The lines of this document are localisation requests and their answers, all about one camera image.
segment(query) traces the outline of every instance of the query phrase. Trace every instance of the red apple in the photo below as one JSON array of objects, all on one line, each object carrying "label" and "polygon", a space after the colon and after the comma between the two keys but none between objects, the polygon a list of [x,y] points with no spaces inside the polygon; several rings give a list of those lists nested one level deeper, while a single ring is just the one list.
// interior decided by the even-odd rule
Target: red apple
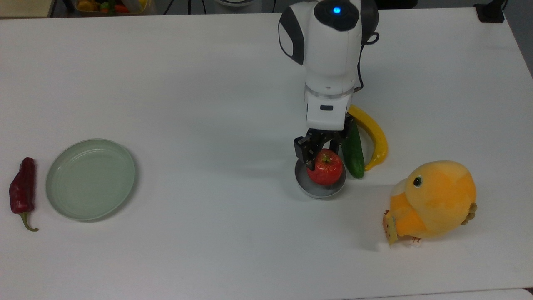
[{"label": "red apple", "polygon": [[344,165],[341,158],[329,149],[322,149],[314,160],[314,171],[307,169],[307,175],[319,185],[331,185],[341,177]]}]

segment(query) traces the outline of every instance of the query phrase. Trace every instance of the dried chili pepper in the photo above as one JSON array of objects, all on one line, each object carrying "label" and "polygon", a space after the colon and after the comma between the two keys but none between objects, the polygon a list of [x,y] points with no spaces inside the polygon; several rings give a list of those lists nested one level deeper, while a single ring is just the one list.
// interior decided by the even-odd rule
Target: dried chili pepper
[{"label": "dried chili pepper", "polygon": [[9,186],[11,211],[19,214],[24,226],[30,231],[38,231],[28,225],[28,214],[35,209],[35,161],[31,157],[22,160],[19,173]]}]

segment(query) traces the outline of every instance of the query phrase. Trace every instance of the small metal bowl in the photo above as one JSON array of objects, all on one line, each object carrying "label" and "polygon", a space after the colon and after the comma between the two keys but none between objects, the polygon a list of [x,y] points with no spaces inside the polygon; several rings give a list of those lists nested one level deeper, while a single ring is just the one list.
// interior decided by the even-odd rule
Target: small metal bowl
[{"label": "small metal bowl", "polygon": [[344,186],[346,181],[346,168],[342,168],[341,177],[332,185],[319,185],[314,183],[307,175],[307,167],[300,161],[296,161],[294,175],[302,191],[309,197],[322,199],[335,195]]}]

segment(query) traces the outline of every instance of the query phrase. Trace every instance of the green plate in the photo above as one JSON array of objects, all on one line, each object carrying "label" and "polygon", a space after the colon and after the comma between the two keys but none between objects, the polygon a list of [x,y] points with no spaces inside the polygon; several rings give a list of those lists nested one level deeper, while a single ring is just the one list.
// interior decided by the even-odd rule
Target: green plate
[{"label": "green plate", "polygon": [[52,163],[46,195],[60,214],[88,221],[116,209],[135,181],[135,164],[121,145],[91,139],[66,149]]}]

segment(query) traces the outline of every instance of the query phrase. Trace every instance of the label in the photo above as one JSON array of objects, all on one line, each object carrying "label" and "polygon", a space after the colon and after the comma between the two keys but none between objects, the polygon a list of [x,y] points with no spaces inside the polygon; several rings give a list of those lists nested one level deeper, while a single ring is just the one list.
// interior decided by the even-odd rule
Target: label
[{"label": "label", "polygon": [[388,210],[383,214],[383,230],[385,236],[389,242],[389,246],[398,241],[398,234],[396,233],[396,224],[394,223],[394,217],[391,216]]},{"label": "label", "polygon": [[416,248],[418,248],[422,244],[422,239],[421,238],[417,238],[416,236],[414,236],[414,237],[411,238],[411,241],[409,242],[409,244],[415,246]]}]

